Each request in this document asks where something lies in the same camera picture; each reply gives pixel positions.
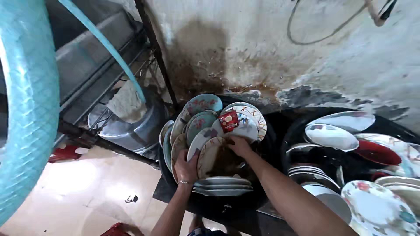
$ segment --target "turquoise pipe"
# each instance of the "turquoise pipe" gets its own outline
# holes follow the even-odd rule
[[[60,90],[44,1],[0,0],[0,12],[0,58],[9,109],[0,165],[1,226],[24,202],[51,155]]]
[[[114,48],[114,46],[108,41],[108,39],[101,33],[101,31],[96,28],[96,26],[92,23],[92,21],[89,20],[88,17],[86,17],[85,14],[71,1],[71,0],[58,0],[67,10],[69,10],[78,20],[86,26],[88,30],[92,32],[92,34],[105,46],[105,48],[111,53],[111,55],[117,60],[117,62],[120,64],[124,72],[127,74],[127,76],[130,78],[130,80],[133,82],[134,88],[137,91],[137,95],[139,96],[139,99],[146,103],[146,98],[144,97],[142,88],[140,87],[139,83],[137,82],[136,78],[134,77],[132,71],[130,70],[127,63],[124,61],[124,59],[121,57],[121,55],[118,53],[118,51]]]

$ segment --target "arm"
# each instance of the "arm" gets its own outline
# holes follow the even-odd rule
[[[339,216],[289,177],[272,167],[239,137],[229,147],[251,166],[274,208],[299,236],[357,236]]]
[[[186,162],[187,152],[188,149],[185,149],[179,153],[175,163],[175,173],[180,183],[171,201],[166,206],[150,233],[151,236],[179,236],[186,205],[193,184],[197,180],[198,155],[195,155],[189,162]]]

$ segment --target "red object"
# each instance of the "red object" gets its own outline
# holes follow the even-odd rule
[[[236,111],[229,111],[219,116],[220,126],[223,133],[231,132],[234,128],[239,126],[238,114]]]
[[[354,152],[382,165],[398,165],[402,162],[401,157],[391,149],[370,141],[359,140],[359,147]]]
[[[54,163],[59,160],[79,159],[81,154],[76,153],[76,149],[78,148],[78,146],[74,145],[66,145],[65,148],[57,148],[48,159],[48,162]]]
[[[123,229],[123,223],[116,223],[115,225],[111,226],[105,233],[101,234],[100,236],[131,236]]]

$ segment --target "concrete wall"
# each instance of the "concrete wall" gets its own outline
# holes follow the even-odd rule
[[[181,99],[227,93],[263,112],[358,108],[420,133],[418,0],[399,1],[383,27],[363,0],[147,3]]]

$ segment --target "tiled floor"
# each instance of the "tiled floor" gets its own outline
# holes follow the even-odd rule
[[[95,236],[117,222],[148,236],[166,203],[152,198],[160,171],[147,164],[95,147],[79,160],[48,163],[37,185],[0,228],[7,236]],[[125,203],[130,195],[138,201]],[[185,212],[182,236],[193,214]],[[212,230],[223,225],[204,219]]]

